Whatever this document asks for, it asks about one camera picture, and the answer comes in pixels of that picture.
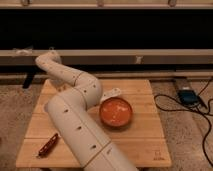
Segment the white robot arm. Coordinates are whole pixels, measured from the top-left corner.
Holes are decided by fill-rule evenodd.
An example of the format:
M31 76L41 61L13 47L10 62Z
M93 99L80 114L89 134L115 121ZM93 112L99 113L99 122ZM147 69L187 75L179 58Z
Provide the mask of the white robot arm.
M70 85L54 95L45 110L84 171L138 171L87 113L100 102L100 81L92 74L63 65L56 51L38 56L35 62L52 77L52 83Z

